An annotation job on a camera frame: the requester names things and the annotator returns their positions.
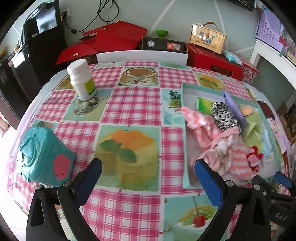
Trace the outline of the light blue face mask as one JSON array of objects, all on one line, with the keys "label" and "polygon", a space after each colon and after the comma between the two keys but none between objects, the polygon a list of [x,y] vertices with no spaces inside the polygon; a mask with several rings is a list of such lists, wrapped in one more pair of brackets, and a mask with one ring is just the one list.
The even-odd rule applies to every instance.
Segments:
[{"label": "light blue face mask", "polygon": [[269,140],[268,131],[264,130],[261,134],[263,141],[263,163],[268,163],[274,161],[273,148]]}]

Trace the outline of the pink white zigzag towel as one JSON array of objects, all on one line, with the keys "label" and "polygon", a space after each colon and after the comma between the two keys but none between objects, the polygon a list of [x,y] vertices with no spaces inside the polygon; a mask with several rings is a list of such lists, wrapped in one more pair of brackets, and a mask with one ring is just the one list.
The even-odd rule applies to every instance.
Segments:
[{"label": "pink white zigzag towel", "polygon": [[239,134],[239,127],[221,130],[211,115],[183,106],[181,113],[203,151],[200,158],[221,176],[230,173],[242,181],[250,181],[256,172],[247,158],[248,148]]}]

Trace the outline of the light green cloth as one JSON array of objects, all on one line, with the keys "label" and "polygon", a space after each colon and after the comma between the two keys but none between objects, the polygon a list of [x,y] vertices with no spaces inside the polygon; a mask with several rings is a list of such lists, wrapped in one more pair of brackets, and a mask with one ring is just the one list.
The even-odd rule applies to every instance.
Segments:
[{"label": "light green cloth", "polygon": [[261,134],[263,133],[263,126],[260,113],[254,113],[245,117],[246,127],[243,131],[243,142],[248,148],[256,146],[259,153],[263,153],[263,140]]}]

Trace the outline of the purple cartoon snack pouch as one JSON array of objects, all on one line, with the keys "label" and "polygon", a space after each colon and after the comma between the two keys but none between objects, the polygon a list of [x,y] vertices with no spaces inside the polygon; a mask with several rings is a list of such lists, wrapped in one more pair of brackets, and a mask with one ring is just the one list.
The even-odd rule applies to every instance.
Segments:
[{"label": "purple cartoon snack pouch", "polygon": [[239,122],[241,129],[244,130],[247,126],[247,122],[239,106],[235,103],[232,96],[226,90],[222,90],[222,92],[224,95],[224,100],[226,105],[228,106],[229,110],[231,111],[233,116],[236,118],[236,120]]}]

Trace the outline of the pink floral cloth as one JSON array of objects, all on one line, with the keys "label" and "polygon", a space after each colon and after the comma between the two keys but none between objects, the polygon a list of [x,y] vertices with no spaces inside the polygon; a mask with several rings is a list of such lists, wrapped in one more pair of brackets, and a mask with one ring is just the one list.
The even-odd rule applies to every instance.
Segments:
[{"label": "pink floral cloth", "polygon": [[230,170],[232,161],[229,153],[238,146],[239,134],[238,127],[225,130],[211,142],[210,148],[199,158],[203,159],[213,171],[224,175]]}]

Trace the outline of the beige plush toy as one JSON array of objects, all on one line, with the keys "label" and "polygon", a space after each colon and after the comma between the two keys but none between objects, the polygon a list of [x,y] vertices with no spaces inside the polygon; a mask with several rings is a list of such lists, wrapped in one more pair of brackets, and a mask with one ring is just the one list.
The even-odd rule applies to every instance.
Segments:
[{"label": "beige plush toy", "polygon": [[254,109],[252,106],[250,105],[241,105],[239,107],[241,113],[243,114],[243,116],[248,116],[254,113]]}]

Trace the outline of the leopard print cloth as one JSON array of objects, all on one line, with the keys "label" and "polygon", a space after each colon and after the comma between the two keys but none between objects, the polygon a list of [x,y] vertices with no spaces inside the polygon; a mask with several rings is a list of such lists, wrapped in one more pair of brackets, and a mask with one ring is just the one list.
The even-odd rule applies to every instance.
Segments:
[{"label": "leopard print cloth", "polygon": [[225,131],[229,128],[238,127],[239,133],[241,133],[240,124],[226,103],[220,101],[214,102],[212,105],[212,116],[219,129]]}]

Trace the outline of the green tissue pack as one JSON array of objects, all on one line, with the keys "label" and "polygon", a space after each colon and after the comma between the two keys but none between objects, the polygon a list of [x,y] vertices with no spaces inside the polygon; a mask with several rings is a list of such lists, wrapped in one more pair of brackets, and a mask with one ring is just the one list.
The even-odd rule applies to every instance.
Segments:
[{"label": "green tissue pack", "polygon": [[212,106],[215,103],[213,100],[197,97],[196,108],[198,111],[205,114],[212,114]]}]

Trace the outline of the teal plastic toy box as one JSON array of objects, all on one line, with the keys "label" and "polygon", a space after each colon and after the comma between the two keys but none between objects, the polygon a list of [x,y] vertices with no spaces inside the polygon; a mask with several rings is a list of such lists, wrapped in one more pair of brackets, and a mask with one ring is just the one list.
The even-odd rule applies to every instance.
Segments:
[{"label": "teal plastic toy box", "polygon": [[44,126],[31,126],[19,147],[16,164],[29,182],[53,187],[70,179],[75,153]]}]

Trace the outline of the white tray with teal rim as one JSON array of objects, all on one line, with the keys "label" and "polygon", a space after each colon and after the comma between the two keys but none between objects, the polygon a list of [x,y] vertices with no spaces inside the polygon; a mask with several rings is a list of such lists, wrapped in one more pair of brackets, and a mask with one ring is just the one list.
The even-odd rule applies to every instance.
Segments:
[{"label": "white tray with teal rim", "polygon": [[[206,99],[211,99],[214,101],[224,101],[224,95],[222,91],[215,89],[210,89],[207,87],[183,83],[181,87],[181,101],[183,106],[188,106],[190,108],[196,108],[196,101],[198,97],[204,97]],[[235,95],[231,96],[236,104],[249,104],[260,113],[261,120],[263,125],[268,132],[268,137],[270,144],[272,146],[272,152],[274,154],[274,161],[271,163],[270,167],[264,167],[263,171],[260,172],[263,178],[269,178],[274,175],[276,171],[281,171],[281,165],[283,163],[282,154],[280,148],[276,143],[276,138],[267,122],[266,117],[264,116],[262,109],[257,103],[248,101],[246,99],[237,97]],[[193,132],[189,130],[188,127],[185,127],[184,134],[184,172],[183,172],[183,183],[182,187],[184,189],[201,189],[201,184],[198,181],[190,181],[189,175],[189,161],[192,157],[196,157],[202,153],[202,150],[199,144],[196,141],[196,138],[193,135]]]}]

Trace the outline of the red patterned storage basket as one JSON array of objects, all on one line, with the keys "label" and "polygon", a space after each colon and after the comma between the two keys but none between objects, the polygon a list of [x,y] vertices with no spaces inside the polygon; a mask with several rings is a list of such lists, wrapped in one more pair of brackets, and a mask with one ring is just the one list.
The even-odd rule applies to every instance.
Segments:
[{"label": "red patterned storage basket", "polygon": [[255,77],[259,71],[244,57],[237,55],[238,58],[242,61],[243,68],[243,77],[242,81],[248,84],[253,84]]}]

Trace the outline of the white shelf unit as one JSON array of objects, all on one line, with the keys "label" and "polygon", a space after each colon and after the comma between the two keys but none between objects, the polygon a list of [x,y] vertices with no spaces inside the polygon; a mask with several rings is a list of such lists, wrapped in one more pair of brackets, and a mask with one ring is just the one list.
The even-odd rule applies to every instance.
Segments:
[{"label": "white shelf unit", "polygon": [[257,39],[250,57],[250,63],[256,67],[261,57],[287,78],[294,89],[296,88],[296,68],[293,63],[285,56],[280,56],[279,51]]}]

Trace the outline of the blue wet wipes pack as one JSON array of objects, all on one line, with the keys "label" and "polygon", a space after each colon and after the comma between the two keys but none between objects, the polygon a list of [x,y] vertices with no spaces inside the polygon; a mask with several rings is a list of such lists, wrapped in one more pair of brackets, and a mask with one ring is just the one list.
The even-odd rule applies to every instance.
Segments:
[{"label": "blue wet wipes pack", "polygon": [[235,64],[240,65],[240,66],[243,65],[242,60],[236,54],[234,54],[234,53],[232,53],[230,51],[224,50],[223,55],[225,56],[225,58],[229,62],[235,63]]}]

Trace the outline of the checkered cake-print tablecloth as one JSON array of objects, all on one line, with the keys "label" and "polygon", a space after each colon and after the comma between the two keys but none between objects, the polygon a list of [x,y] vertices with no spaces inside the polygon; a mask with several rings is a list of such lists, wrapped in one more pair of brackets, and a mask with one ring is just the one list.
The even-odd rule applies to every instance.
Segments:
[{"label": "checkered cake-print tablecloth", "polygon": [[89,65],[96,94],[80,100],[69,78],[57,75],[52,90],[23,117],[11,154],[9,192],[29,211],[37,182],[16,164],[26,131],[44,126],[75,153],[70,179],[93,158],[102,173],[81,213],[100,240],[197,240],[217,212],[201,189],[184,189],[183,83],[257,103],[276,138],[289,173],[290,143],[276,112],[254,87],[196,67],[159,62]]}]

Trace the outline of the purple perforated basket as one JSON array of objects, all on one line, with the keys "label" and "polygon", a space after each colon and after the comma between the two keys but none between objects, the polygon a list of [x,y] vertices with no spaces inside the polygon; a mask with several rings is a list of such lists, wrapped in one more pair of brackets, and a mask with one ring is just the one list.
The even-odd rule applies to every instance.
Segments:
[{"label": "purple perforated basket", "polygon": [[277,16],[267,8],[258,13],[254,36],[279,52],[285,45],[286,29]]}]

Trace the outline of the red carton box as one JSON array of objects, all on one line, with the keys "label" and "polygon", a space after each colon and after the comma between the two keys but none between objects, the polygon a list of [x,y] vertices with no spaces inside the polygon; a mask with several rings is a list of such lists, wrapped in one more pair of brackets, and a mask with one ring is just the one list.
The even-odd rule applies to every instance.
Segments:
[{"label": "red carton box", "polygon": [[228,61],[224,55],[191,43],[185,43],[185,46],[188,51],[187,65],[217,72],[242,81],[243,68]]}]

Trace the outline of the white plastic medicine bottle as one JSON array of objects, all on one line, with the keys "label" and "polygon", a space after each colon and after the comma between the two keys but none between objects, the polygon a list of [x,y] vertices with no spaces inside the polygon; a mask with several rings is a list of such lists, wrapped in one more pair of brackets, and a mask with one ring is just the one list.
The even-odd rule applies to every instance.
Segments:
[{"label": "white plastic medicine bottle", "polygon": [[67,72],[70,76],[70,83],[80,100],[89,100],[95,96],[96,86],[86,59],[72,62],[68,65]]}]

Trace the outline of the yellow cartoon gift box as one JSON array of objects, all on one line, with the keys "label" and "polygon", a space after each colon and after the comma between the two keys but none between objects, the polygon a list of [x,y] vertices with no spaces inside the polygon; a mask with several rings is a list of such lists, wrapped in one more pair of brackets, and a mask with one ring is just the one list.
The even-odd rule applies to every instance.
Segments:
[{"label": "yellow cartoon gift box", "polygon": [[219,31],[214,22],[192,24],[189,43],[222,54],[226,42],[226,34]]}]

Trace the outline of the black cabinet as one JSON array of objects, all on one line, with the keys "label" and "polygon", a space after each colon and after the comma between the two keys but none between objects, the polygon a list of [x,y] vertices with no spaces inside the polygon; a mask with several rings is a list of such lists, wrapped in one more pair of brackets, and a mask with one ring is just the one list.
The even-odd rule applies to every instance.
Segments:
[{"label": "black cabinet", "polygon": [[56,61],[66,48],[61,18],[55,28],[27,41],[23,40],[21,31],[21,47],[10,61],[13,63],[16,81],[29,101],[32,101],[41,88],[58,72]]}]

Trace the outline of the flat red gift box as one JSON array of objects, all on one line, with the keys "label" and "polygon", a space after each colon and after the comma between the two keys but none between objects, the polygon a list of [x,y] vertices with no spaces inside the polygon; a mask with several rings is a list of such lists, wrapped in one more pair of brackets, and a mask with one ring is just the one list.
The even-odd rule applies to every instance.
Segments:
[{"label": "flat red gift box", "polygon": [[96,54],[98,51],[94,49],[95,39],[82,39],[74,45],[66,48],[59,55],[56,65],[63,63],[71,63],[78,59],[86,59],[88,64],[98,63]]}]

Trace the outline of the black box with gauge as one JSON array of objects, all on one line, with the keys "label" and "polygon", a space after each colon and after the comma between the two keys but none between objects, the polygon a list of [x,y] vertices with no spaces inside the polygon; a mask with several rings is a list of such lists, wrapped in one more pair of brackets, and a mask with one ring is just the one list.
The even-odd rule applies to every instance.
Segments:
[{"label": "black box with gauge", "polygon": [[188,48],[185,46],[184,42],[152,38],[152,37],[143,37],[141,43],[142,50],[153,50],[153,51],[167,51],[167,52],[176,52],[176,53],[187,53]]}]

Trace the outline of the green dumbbell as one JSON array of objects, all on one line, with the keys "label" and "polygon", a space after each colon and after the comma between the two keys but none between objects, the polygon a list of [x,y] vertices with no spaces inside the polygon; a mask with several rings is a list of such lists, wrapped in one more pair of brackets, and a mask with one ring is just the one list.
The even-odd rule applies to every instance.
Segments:
[{"label": "green dumbbell", "polygon": [[164,39],[169,34],[169,32],[167,30],[156,30],[156,34],[160,39]]}]

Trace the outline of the large red gift bag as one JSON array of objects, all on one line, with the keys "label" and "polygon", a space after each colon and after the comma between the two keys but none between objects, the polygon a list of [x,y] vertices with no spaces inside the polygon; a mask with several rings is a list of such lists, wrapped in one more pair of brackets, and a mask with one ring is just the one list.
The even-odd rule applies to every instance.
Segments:
[{"label": "large red gift bag", "polygon": [[142,42],[147,29],[125,21],[117,21],[86,33],[91,47],[98,52],[136,50]]}]

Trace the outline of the black monitor screen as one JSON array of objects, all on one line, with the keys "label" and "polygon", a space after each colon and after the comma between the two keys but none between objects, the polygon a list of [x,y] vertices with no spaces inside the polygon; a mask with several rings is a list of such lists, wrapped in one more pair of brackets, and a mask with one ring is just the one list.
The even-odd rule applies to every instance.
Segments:
[{"label": "black monitor screen", "polygon": [[55,28],[60,23],[59,1],[49,1],[39,4],[26,18],[22,26],[24,41]]}]

